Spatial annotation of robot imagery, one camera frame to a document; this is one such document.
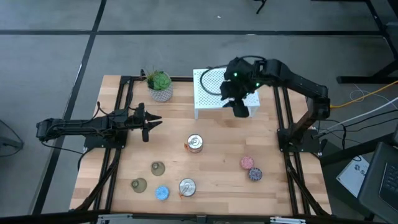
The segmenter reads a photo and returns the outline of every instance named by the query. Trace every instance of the black floor stripe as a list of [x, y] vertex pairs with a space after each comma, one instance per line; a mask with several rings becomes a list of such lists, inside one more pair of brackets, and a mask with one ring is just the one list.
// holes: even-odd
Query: black floor stripe
[[0, 35], [302, 35], [382, 36], [378, 30], [0, 30]]
[[[79, 93], [81, 83], [83, 81], [83, 77], [84, 77], [84, 74], [86, 71], [88, 59], [90, 57], [91, 50], [93, 49], [94, 40], [96, 37], [94, 33], [98, 30], [98, 26], [100, 25], [101, 18], [104, 13], [105, 5], [106, 5], [106, 0], [101, 0], [101, 4], [99, 5], [99, 9], [98, 9], [98, 13], [97, 13], [97, 16], [96, 16], [96, 19], [94, 22], [92, 33], [88, 39], [86, 50], [83, 55], [83, 59], [81, 60], [81, 64], [80, 64], [80, 68], [79, 68], [79, 71], [78, 71], [78, 74], [77, 74], [77, 77], [75, 80], [75, 84], [73, 85], [72, 92], [70, 93], [67, 107], [63, 114], [63, 119], [65, 119], [65, 120], [68, 120], [72, 117], [72, 112], [75, 107], [75, 103], [76, 103], [76, 99], [77, 99], [77, 96]], [[64, 140], [65, 140], [65, 138], [58, 138], [57, 140], [55, 140], [54, 146], [62, 147]], [[36, 200], [33, 212], [32, 212], [33, 215], [38, 215], [38, 214], [42, 213], [45, 199], [47, 198], [47, 193], [49, 192], [52, 177], [54, 175], [55, 168], [57, 167], [57, 162], [60, 157], [60, 153], [61, 153], [61, 150], [59, 150], [59, 149], [53, 149], [53, 151], [51, 153], [50, 162], [47, 167], [47, 170], [46, 170], [43, 182], [42, 182], [42, 186], [40, 188], [40, 191], [37, 196], [37, 200]]]
[[96, 35], [342, 35], [342, 36], [381, 36], [382, 32], [345, 30], [100, 30]]
[[91, 30], [0, 30], [0, 35], [90, 35]]

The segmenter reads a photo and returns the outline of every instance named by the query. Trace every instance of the jar lid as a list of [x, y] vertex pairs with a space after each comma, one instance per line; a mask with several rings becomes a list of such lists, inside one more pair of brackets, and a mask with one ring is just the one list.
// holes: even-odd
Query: jar lid
[[197, 186], [192, 179], [185, 178], [180, 182], [180, 194], [186, 197], [192, 196], [197, 191]]
[[261, 180], [262, 178], [261, 170], [258, 169], [257, 167], [253, 167], [252, 169], [249, 170], [249, 178], [253, 181]]
[[199, 149], [203, 145], [203, 140], [198, 134], [192, 134], [188, 138], [188, 145], [191, 149]]
[[241, 160], [241, 167], [243, 169], [251, 169], [253, 168], [254, 160], [250, 156], [245, 156]]
[[169, 197], [169, 189], [162, 185], [156, 189], [155, 196], [159, 200], [166, 200]]

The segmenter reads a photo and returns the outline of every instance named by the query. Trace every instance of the wooden table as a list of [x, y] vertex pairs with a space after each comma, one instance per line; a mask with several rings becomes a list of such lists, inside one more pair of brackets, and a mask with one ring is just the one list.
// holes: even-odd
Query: wooden table
[[[98, 101], [105, 112], [114, 108], [119, 80], [120, 76], [116, 75], [103, 78]], [[166, 103], [158, 103], [152, 100], [144, 82], [134, 82], [131, 107], [144, 102], [148, 112], [163, 117], [163, 123], [150, 132], [149, 142], [142, 142], [140, 130], [129, 132], [121, 154], [111, 211], [291, 215], [287, 175], [277, 143], [278, 122], [272, 88], [259, 89], [261, 107], [253, 118], [235, 118], [231, 108], [223, 108], [201, 111], [198, 120], [194, 120], [193, 83], [173, 82], [173, 86], [173, 97]], [[307, 110], [305, 98], [293, 91], [289, 95], [293, 117], [298, 120]], [[204, 140], [203, 150], [198, 154], [186, 151], [183, 146], [193, 133], [200, 134]], [[319, 160], [308, 153], [300, 155], [308, 189], [330, 213]], [[97, 184], [103, 156], [104, 149], [94, 149], [83, 158], [70, 208], [79, 206]], [[240, 167], [243, 156], [253, 157], [255, 166], [262, 170], [259, 182], [251, 182], [247, 171]], [[151, 173], [150, 164], [154, 161], [165, 164], [162, 176]], [[130, 186], [131, 180], [138, 177], [148, 183], [141, 194]], [[197, 191], [192, 197], [179, 196], [178, 185], [184, 178], [196, 182]], [[160, 185], [170, 189], [169, 198], [163, 202], [157, 200], [154, 193]], [[105, 186], [100, 208], [104, 208], [107, 192], [108, 186]], [[297, 186], [296, 196], [303, 213]]]

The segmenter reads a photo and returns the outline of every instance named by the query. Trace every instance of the succulent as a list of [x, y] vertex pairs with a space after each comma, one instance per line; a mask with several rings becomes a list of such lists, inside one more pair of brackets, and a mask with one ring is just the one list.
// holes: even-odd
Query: succulent
[[154, 71], [147, 76], [148, 87], [153, 90], [165, 90], [171, 82], [170, 77], [163, 71]]

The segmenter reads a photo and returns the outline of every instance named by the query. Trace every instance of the blue lid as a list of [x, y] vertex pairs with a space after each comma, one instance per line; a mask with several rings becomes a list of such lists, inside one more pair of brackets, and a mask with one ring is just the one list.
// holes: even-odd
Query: blue lid
[[159, 200], [166, 200], [169, 197], [169, 189], [166, 186], [160, 186], [156, 189], [155, 196]]
[[261, 170], [258, 169], [257, 167], [253, 167], [252, 169], [249, 170], [249, 178], [253, 181], [261, 180], [262, 178]]

